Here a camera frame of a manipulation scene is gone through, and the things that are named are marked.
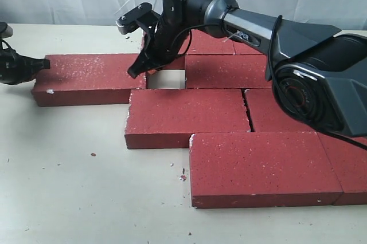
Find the white table surface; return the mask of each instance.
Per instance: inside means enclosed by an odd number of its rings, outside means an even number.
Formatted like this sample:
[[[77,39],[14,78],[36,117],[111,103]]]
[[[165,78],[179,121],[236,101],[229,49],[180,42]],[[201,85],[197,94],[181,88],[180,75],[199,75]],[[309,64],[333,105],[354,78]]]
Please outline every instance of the white table surface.
[[[113,26],[11,26],[11,46],[39,58],[137,53],[142,35],[127,40]],[[155,88],[184,86],[182,72],[155,78]],[[191,208],[189,174],[179,180],[187,149],[129,151],[128,105],[39,108],[32,85],[0,85],[1,244],[367,243],[367,206]]]

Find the white speckle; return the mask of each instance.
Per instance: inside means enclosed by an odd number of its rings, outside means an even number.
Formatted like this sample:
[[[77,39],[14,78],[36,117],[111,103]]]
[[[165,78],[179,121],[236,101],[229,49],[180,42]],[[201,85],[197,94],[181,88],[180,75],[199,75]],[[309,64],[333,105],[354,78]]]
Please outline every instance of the white speckle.
[[[195,134],[192,134],[192,135],[190,136],[190,140],[189,140],[189,141],[190,141],[190,143],[189,143],[189,146],[190,146],[190,147],[192,147],[192,145],[193,145],[194,135],[195,135]]]

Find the crack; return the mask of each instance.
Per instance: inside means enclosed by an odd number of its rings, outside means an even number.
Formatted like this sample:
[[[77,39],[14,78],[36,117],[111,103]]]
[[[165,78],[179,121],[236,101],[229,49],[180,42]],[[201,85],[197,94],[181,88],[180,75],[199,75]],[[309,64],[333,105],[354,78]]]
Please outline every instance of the crack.
[[[242,91],[243,102],[244,102],[244,105],[245,105],[245,108],[246,108],[246,115],[247,115],[248,124],[250,126],[251,132],[255,132],[255,129],[253,128],[251,115],[250,115],[250,109],[248,107],[248,103],[247,103],[247,99],[246,99],[246,89],[242,89],[241,91]]]

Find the table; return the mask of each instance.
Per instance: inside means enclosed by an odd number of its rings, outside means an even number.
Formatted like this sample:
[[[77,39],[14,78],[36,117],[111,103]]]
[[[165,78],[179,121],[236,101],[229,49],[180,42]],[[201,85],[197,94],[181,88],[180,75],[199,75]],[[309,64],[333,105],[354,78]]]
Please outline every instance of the table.
[[[114,26],[11,27],[11,46],[38,58],[137,53],[142,37],[126,39]],[[161,71],[150,84],[183,88],[184,78]],[[129,151],[128,105],[39,108],[32,86],[0,86],[1,244],[367,241],[367,206],[191,208],[189,178],[179,180],[187,149]]]

